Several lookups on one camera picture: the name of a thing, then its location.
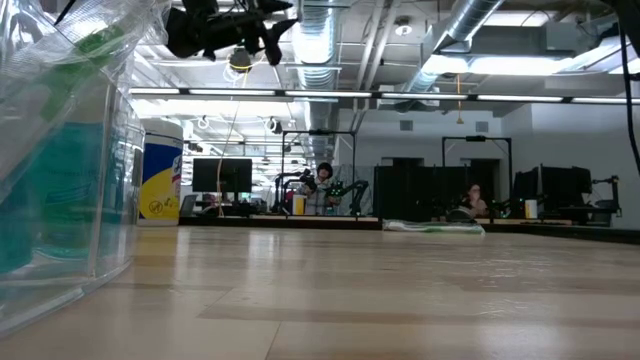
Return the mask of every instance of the man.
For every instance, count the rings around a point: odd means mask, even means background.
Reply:
[[[340,198],[326,196],[326,190],[331,187],[329,179],[333,176],[333,168],[329,163],[322,163],[318,166],[317,176],[314,182],[317,186],[312,190],[307,185],[302,185],[298,189],[298,193],[307,196],[304,209],[305,215],[330,215],[327,213],[329,208],[340,205]]]

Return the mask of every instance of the person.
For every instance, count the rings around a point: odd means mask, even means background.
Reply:
[[[469,208],[471,216],[476,218],[488,214],[487,204],[482,200],[480,185],[471,184],[465,198],[465,205]]]
[[[314,182],[317,186],[312,190],[303,184],[298,190],[298,194],[307,197],[304,214],[305,215],[328,215],[327,210],[334,205],[340,205],[340,198],[326,196],[325,190],[331,187],[330,179],[333,176],[333,168],[329,163],[322,163],[317,168],[317,176]]]

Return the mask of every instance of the black metal frame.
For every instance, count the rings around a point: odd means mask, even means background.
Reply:
[[[285,148],[287,147],[286,137],[289,134],[307,134],[311,136],[331,136],[331,135],[351,135],[351,139],[353,140],[353,151],[351,154],[351,183],[353,184],[356,181],[356,135],[355,131],[330,131],[330,130],[283,130],[282,131],[282,163],[280,167],[280,173],[284,173],[284,156],[285,156]],[[351,201],[353,202],[355,197],[354,193],[351,193]]]
[[[485,136],[443,136],[442,137],[442,168],[447,166],[446,144],[447,140],[464,140],[466,142],[486,142],[490,140],[495,144],[496,141],[504,141],[507,143],[507,152],[509,157],[509,199],[513,192],[513,159],[511,154],[511,138],[510,137],[485,137]]]

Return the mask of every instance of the wooden floor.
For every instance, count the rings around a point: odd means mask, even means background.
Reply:
[[[126,272],[0,359],[640,359],[640,247],[147,229]]]

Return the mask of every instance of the exposed ductwork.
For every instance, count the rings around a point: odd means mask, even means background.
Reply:
[[[504,0],[457,0],[451,10],[451,16],[430,26],[423,42],[423,64],[402,91],[426,92],[441,74],[429,68],[431,55],[455,43],[464,43],[461,52],[471,46],[471,38],[487,21],[489,16],[500,7]],[[400,102],[395,105],[397,111],[407,112],[414,102]]]
[[[322,65],[330,63],[335,54],[337,35],[336,9],[329,7],[304,8],[304,20],[295,27],[293,49],[296,62],[301,64]],[[336,88],[334,69],[301,68],[298,78],[303,89],[333,90]],[[305,123],[308,130],[337,130],[338,106],[333,102],[309,101],[305,104]],[[315,158],[331,157],[333,152],[325,153],[326,142],[312,141],[311,148]]]

